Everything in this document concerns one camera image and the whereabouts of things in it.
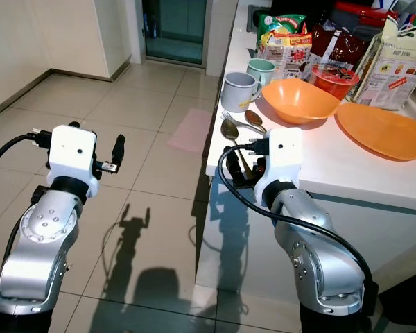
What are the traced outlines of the large metal spoon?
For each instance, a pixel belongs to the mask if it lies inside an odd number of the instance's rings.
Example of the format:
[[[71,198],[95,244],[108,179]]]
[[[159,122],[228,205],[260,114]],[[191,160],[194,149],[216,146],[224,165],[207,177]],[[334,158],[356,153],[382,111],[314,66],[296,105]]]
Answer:
[[[226,139],[231,140],[233,142],[234,146],[238,144],[237,137],[239,137],[239,130],[237,129],[236,125],[233,123],[230,123],[230,121],[222,121],[221,128],[220,128],[221,134],[226,137]],[[242,152],[237,151],[237,155],[239,155],[239,159],[241,161],[241,164],[244,169],[244,175],[247,178],[247,180],[252,180],[254,178],[254,174],[252,173],[252,169],[250,168],[248,161],[244,159],[244,155]]]

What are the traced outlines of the small metal spoon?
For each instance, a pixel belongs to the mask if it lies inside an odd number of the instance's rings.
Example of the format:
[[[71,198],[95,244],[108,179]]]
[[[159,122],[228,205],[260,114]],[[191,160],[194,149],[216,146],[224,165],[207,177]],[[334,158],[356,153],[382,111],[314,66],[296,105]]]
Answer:
[[[268,131],[263,127],[262,118],[255,113],[252,109],[246,109],[244,111],[244,118],[246,121],[246,126],[252,130],[255,130],[257,133],[265,135]]]

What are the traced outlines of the metal fork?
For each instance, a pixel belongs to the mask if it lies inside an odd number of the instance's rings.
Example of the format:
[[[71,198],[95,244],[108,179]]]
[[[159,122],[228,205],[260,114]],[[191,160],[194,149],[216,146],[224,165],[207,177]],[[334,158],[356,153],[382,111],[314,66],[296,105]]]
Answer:
[[[243,123],[243,121],[240,121],[240,120],[234,118],[233,115],[230,114],[226,109],[221,110],[221,117],[225,121],[230,121],[230,123],[233,123],[237,127],[242,127],[242,126],[247,126],[248,125],[247,123]]]

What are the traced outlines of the white counter cabinet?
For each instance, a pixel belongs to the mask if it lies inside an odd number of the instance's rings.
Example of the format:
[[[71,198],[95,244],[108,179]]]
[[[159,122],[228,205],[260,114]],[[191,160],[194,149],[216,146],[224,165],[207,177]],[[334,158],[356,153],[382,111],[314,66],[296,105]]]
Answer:
[[[335,119],[302,126],[305,189],[327,210],[382,291],[416,275],[416,160],[390,160],[346,136]],[[196,283],[295,301],[293,266],[272,223],[212,180]]]

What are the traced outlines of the grey mug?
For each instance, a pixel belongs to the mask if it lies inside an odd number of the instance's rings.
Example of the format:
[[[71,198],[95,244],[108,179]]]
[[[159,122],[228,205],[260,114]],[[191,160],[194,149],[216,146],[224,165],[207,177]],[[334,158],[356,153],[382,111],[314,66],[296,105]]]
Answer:
[[[229,72],[223,77],[220,105],[229,113],[244,113],[261,94],[266,81],[249,73]]]

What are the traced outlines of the orange bowl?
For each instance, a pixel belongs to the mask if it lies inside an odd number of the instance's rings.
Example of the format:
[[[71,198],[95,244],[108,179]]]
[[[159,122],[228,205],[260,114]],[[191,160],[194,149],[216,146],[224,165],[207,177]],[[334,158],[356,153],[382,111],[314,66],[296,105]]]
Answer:
[[[270,113],[291,125],[304,125],[332,117],[340,99],[297,78],[273,80],[261,89]]]

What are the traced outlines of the pale green mug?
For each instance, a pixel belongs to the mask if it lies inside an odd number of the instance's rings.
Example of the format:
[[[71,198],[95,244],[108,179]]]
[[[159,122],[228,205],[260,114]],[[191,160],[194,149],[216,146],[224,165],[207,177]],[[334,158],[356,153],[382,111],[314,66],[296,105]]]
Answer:
[[[253,76],[258,87],[262,88],[271,82],[275,70],[277,67],[271,61],[265,60],[265,58],[252,58],[248,61],[246,73]]]

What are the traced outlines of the glass door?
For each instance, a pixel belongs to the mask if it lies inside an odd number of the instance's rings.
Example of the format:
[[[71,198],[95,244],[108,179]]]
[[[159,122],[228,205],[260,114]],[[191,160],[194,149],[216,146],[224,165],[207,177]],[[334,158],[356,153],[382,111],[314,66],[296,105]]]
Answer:
[[[142,0],[146,56],[204,67],[207,0]]]

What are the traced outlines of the orange plate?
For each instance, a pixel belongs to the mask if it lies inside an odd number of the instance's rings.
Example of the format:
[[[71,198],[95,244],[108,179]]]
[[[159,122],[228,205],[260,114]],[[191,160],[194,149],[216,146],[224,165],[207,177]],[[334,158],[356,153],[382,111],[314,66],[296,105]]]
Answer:
[[[416,160],[416,120],[381,108],[344,103],[335,118],[346,136],[377,155]]]

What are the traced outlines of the green snack bag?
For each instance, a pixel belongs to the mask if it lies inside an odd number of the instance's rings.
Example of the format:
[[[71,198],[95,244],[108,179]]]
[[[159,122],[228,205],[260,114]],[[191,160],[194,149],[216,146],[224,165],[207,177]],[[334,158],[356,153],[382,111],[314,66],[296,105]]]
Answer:
[[[294,34],[299,32],[301,24],[306,19],[303,14],[281,14],[278,16],[264,16],[265,22],[257,33],[256,46],[259,47],[264,35],[271,31],[277,31],[280,34]]]

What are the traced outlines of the dark sink basin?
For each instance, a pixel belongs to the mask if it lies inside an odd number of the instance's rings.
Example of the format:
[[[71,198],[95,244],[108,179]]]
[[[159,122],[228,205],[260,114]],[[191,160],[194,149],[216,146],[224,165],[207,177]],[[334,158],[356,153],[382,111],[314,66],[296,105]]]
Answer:
[[[246,31],[249,33],[258,33],[259,29],[261,29],[261,25],[265,22],[264,16],[270,14],[270,9],[271,7],[268,6],[249,4]]]

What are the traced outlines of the dark red food packet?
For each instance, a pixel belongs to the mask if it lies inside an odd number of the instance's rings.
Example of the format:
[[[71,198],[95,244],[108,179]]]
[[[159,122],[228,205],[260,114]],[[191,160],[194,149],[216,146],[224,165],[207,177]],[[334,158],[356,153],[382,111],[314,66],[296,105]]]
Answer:
[[[316,24],[311,34],[312,47],[301,67],[304,71],[316,64],[354,69],[369,46],[369,42],[357,38],[347,29],[338,29],[335,26],[326,28],[322,24]]]

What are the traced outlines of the beige printed carton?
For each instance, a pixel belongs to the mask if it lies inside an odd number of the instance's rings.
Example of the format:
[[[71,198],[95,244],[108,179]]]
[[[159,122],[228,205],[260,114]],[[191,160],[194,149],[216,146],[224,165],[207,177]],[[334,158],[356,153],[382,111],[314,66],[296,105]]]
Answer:
[[[382,109],[400,108],[416,89],[416,26],[401,31],[395,19],[386,18],[355,73],[359,82],[348,93],[348,101]]]

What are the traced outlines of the red container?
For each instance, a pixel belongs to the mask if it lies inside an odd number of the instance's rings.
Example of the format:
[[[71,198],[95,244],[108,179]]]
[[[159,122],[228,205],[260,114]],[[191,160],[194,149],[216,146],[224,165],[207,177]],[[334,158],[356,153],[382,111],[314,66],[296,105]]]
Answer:
[[[387,18],[399,18],[399,14],[394,10],[373,8],[369,2],[370,0],[336,0],[329,20],[354,31],[357,26],[383,28]]]

